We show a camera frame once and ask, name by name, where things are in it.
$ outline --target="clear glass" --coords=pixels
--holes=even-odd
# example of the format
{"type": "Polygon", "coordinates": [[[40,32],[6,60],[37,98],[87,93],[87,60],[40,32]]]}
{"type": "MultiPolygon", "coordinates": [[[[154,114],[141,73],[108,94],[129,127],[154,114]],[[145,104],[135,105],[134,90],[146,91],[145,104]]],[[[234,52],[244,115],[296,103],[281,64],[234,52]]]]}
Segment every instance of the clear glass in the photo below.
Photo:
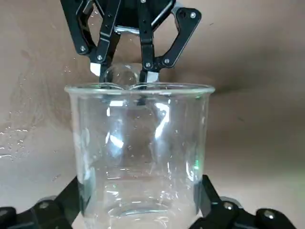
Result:
{"type": "Polygon", "coordinates": [[[71,97],[89,229],[187,229],[201,203],[208,100],[197,84],[102,83],[71,97]]]}

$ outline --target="bolt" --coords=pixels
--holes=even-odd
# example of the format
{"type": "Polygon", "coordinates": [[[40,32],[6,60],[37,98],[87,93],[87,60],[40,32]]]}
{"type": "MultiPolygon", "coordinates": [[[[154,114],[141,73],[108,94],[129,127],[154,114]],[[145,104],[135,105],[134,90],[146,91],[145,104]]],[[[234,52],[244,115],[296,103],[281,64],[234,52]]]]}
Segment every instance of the bolt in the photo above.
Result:
{"type": "Polygon", "coordinates": [[[196,13],[195,13],[195,12],[192,12],[192,13],[191,13],[191,18],[194,19],[195,17],[196,17],[196,13]]]}
{"type": "Polygon", "coordinates": [[[264,215],[269,218],[269,219],[274,219],[275,218],[275,214],[272,211],[266,210],[264,212],[264,215]]]}
{"type": "Polygon", "coordinates": [[[228,210],[232,210],[233,209],[233,204],[231,204],[229,202],[225,202],[224,203],[224,208],[226,208],[228,210]]]}
{"type": "Polygon", "coordinates": [[[4,216],[6,213],[8,213],[7,210],[1,210],[1,211],[0,211],[0,217],[1,217],[1,216],[4,216]]]}
{"type": "Polygon", "coordinates": [[[47,203],[47,202],[42,202],[42,203],[39,205],[39,208],[45,209],[45,208],[47,208],[48,206],[49,206],[49,203],[47,203]]]}

